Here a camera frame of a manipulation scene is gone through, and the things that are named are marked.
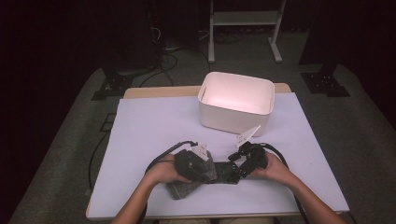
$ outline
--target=plastic container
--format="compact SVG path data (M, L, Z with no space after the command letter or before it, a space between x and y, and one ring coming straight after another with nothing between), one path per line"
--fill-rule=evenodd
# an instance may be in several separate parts
M253 136L264 133L274 108L275 85L257 77L212 72L198 93L204 126L229 133L243 133L260 124Z

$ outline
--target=person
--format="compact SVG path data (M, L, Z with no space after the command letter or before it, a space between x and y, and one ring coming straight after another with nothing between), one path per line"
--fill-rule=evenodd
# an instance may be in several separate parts
M265 156L268 160L267 167L265 169L259 167L251 175L274 180L289 188L300 201L313 223L346 223L300 178L294 175L277 156L269 152L266 152ZM175 180L190 183L189 179L177 173L173 160L174 155L169 154L146 172L134 193L112 220L112 224L136 223L148 202L150 193L156 185L170 183Z

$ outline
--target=gray carpet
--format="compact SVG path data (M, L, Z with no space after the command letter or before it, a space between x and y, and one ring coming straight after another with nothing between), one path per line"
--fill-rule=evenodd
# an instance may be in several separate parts
M215 46L216 61L210 64L211 70L288 83L296 92L358 223L395 223L396 132L364 92L357 77L339 65L334 75L351 97L311 94L301 73L318 71L319 66L298 65L307 34L279 34L277 44L283 63L275 63L265 36L238 37L240 40L235 43ZM207 53L206 44L201 50ZM177 66L168 73L175 85L202 84L208 73L203 54L185 49L173 55L177 57ZM163 67L174 62L171 57L163 58ZM139 86L148 76L137 77L133 86ZM116 112L120 99L91 101L104 79L99 69L81 90L10 223L108 223L85 217L90 199L85 195L90 157L104 136L99 130L107 113ZM158 75L144 86L169 85L164 75ZM99 146L93 161L93 182L107 140ZM348 216L343 217L352 223ZM283 217L281 223L303 222L299 217Z

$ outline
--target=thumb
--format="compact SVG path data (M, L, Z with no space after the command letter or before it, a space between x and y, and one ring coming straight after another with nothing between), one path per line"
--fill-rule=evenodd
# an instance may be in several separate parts
M182 176L182 175L178 175L177 176L177 180L179 180L179 181L181 181L181 182L184 182L184 183L192 183L192 180L189 180L188 178L186 178L186 177L184 177L184 176Z

